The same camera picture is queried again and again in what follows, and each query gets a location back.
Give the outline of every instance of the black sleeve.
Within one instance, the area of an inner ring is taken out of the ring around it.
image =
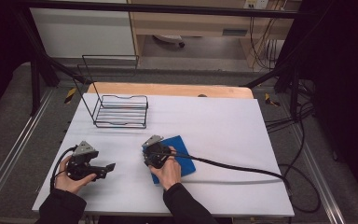
[[[36,224],[77,224],[86,204],[86,201],[71,192],[54,189],[40,206],[40,218]]]
[[[165,205],[170,209],[176,224],[214,223],[216,220],[202,204],[197,202],[185,187],[177,183],[164,192]]]

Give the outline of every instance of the person's right hand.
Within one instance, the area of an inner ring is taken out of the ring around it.
[[[176,150],[173,147],[170,147],[170,149],[172,153],[175,153]],[[176,183],[180,183],[181,167],[173,156],[170,156],[160,169],[156,169],[151,165],[149,165],[149,168],[158,177],[159,183],[165,190],[168,190]]]
[[[66,190],[71,193],[77,194],[83,186],[86,186],[89,182],[91,182],[96,174],[91,174],[84,177],[81,180],[73,180],[68,176],[66,171],[67,163],[71,159],[71,156],[66,157],[64,160],[60,162],[60,172],[56,177],[55,188]]]

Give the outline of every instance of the white tabletop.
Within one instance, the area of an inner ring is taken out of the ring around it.
[[[96,94],[85,93],[88,105]],[[153,184],[144,164],[142,143],[153,134],[181,135],[190,155],[279,174],[257,100],[184,96],[147,96],[146,129],[97,128],[83,102],[34,203],[48,197],[56,160],[69,147],[87,141],[100,151],[93,166],[116,163],[106,179],[79,192],[86,212],[105,215],[168,216],[162,187]],[[197,171],[183,177],[193,197],[217,217],[294,215],[283,182],[273,176],[232,171],[194,161]]]

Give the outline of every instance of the metal wire basket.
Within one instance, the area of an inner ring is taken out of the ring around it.
[[[103,57],[103,62],[97,61],[95,64],[90,64],[83,56],[83,62],[87,68],[87,73],[84,74],[79,69],[80,76],[85,77],[86,80],[91,81],[90,86],[86,83],[79,83],[74,77],[74,82],[76,84],[77,90],[80,92],[81,98],[83,103],[86,105],[86,108],[91,115],[92,121],[98,128],[139,128],[145,129],[146,128],[146,115],[148,109],[148,101],[145,95],[133,95],[133,96],[117,96],[112,94],[100,94],[95,86],[95,82],[98,81],[96,79],[101,79],[102,81],[114,81],[112,77],[115,77],[117,74],[117,69],[109,70],[112,71],[112,74],[109,76],[95,76],[91,74],[91,67],[96,66],[99,67],[100,65],[103,68],[106,66],[110,66],[110,62],[107,59],[108,57],[115,58],[124,58],[124,56],[101,56]],[[117,67],[118,59],[112,59],[114,61],[115,67]],[[87,102],[83,96],[83,92],[85,91],[84,88],[93,88],[96,95],[97,101],[94,104]]]

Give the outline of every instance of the blue cloth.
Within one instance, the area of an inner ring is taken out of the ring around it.
[[[161,141],[162,144],[168,147],[174,147],[178,153],[188,155],[187,148],[185,143],[182,140],[180,135],[177,135],[172,138],[167,138]],[[175,158],[179,164],[181,165],[181,176],[190,175],[196,171],[196,167],[194,166],[194,162],[191,159],[186,158]],[[152,174],[153,183],[158,184],[158,178]]]

